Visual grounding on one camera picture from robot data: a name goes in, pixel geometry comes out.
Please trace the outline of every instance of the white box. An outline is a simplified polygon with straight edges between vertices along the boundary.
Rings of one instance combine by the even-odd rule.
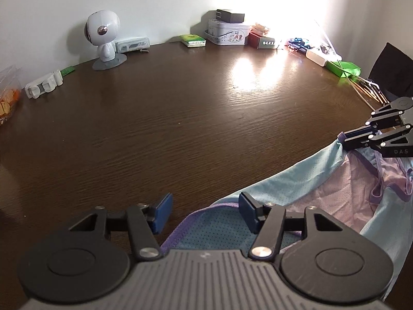
[[[116,52],[124,53],[128,51],[148,49],[149,46],[150,44],[148,37],[136,37],[116,42]]]
[[[328,61],[341,61],[342,59],[340,55],[326,55],[316,48],[308,49],[306,57],[320,66],[325,66]]]
[[[227,23],[212,18],[205,36],[217,45],[244,45],[251,26],[245,23]]]

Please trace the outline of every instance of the dark wood tabletop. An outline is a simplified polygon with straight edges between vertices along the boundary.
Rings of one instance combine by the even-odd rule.
[[[111,70],[92,64],[52,93],[24,95],[0,128],[1,309],[26,300],[20,256],[79,212],[172,192],[162,242],[192,211],[314,154],[371,112],[345,80],[288,50],[175,42]]]

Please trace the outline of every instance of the white robot toy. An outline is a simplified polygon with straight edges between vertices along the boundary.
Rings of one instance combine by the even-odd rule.
[[[86,39],[98,46],[99,59],[92,66],[94,70],[107,70],[126,60],[124,54],[115,53],[114,40],[120,26],[119,17],[110,10],[100,10],[88,17],[85,24]]]

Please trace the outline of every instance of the plastic bag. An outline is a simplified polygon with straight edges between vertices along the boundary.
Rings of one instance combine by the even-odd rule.
[[[19,74],[15,65],[0,72],[0,125],[11,117],[20,98]]]

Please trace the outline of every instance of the metal screw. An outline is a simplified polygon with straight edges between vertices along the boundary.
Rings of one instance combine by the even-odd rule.
[[[209,258],[210,256],[211,256],[211,253],[208,253],[208,252],[202,253],[202,254],[200,255],[200,257],[203,258],[203,259],[207,259],[207,258]]]
[[[159,251],[153,247],[145,247],[139,251],[139,255],[142,256],[142,258],[154,258],[159,255]]]
[[[251,249],[251,253],[254,256],[258,256],[259,258],[265,258],[267,256],[270,256],[272,252],[273,251],[270,248],[264,246],[258,246]]]

